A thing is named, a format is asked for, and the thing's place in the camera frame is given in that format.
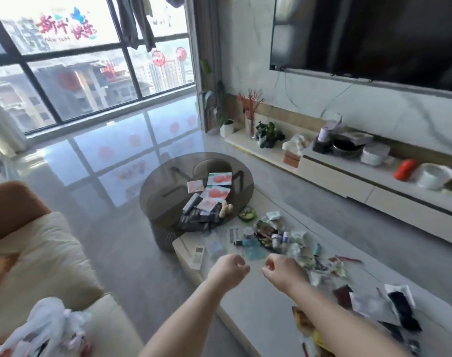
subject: wall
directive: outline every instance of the wall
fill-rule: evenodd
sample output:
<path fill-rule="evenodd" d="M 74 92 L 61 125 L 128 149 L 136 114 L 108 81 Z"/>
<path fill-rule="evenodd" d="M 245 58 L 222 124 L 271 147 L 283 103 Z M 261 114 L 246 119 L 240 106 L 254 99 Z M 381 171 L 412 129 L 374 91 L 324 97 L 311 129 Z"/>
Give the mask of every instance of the wall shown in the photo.
<path fill-rule="evenodd" d="M 262 89 L 266 103 L 318 118 L 340 112 L 359 130 L 452 155 L 452 99 L 269 70 L 275 0 L 219 0 L 227 92 Z"/>

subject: tiled floor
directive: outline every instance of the tiled floor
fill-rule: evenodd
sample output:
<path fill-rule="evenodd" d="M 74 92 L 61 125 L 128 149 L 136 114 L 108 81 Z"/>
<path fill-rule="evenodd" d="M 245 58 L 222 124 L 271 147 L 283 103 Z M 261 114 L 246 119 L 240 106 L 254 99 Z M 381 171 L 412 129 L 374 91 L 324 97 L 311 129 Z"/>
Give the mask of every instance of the tiled floor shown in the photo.
<path fill-rule="evenodd" d="M 160 163 L 197 151 L 241 160 L 254 183 L 452 305 L 452 245 L 244 154 L 199 129 L 195 96 L 151 107 L 55 140 L 15 167 L 51 209 L 62 212 L 107 290 L 144 341 L 193 291 L 175 255 L 162 253 L 138 201 Z M 206 356 L 242 356 L 216 320 Z"/>

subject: round glass table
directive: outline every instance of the round glass table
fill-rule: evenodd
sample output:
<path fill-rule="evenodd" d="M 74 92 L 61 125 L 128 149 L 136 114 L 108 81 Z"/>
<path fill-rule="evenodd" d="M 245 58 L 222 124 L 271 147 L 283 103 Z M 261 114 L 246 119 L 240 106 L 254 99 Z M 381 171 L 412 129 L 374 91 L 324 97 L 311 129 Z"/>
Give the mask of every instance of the round glass table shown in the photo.
<path fill-rule="evenodd" d="M 173 241 L 184 233 L 178 228 L 183 207 L 193 193 L 188 194 L 187 182 L 203 180 L 206 186 L 209 173 L 233 174 L 231 191 L 226 201 L 233 205 L 233 213 L 226 223 L 249 203 L 254 191 L 253 176 L 242 162 L 232 156 L 202 152 L 178 156 L 155 169 L 140 190 L 140 207 L 150 221 L 158 247 L 173 251 Z"/>

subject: fist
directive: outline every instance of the fist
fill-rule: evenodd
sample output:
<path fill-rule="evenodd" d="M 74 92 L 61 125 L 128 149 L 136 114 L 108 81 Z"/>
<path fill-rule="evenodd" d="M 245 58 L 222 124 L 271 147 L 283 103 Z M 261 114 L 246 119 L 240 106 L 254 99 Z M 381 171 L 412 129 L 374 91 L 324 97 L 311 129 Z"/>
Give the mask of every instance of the fist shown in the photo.
<path fill-rule="evenodd" d="M 262 274 L 274 287 L 287 295 L 294 284 L 309 282 L 307 274 L 294 259 L 280 254 L 272 253 L 267 257 Z"/>
<path fill-rule="evenodd" d="M 249 273 L 251 267 L 238 254 L 228 254 L 218 259 L 208 273 L 207 281 L 222 293 L 238 286 Z"/>

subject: television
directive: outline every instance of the television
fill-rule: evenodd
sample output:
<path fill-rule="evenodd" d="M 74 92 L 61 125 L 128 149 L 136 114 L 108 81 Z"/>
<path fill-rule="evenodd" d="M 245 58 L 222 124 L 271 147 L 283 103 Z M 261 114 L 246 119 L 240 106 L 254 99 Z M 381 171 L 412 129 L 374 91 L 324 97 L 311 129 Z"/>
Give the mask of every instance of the television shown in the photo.
<path fill-rule="evenodd" d="M 452 91 L 452 0 L 276 0 L 271 70 Z"/>

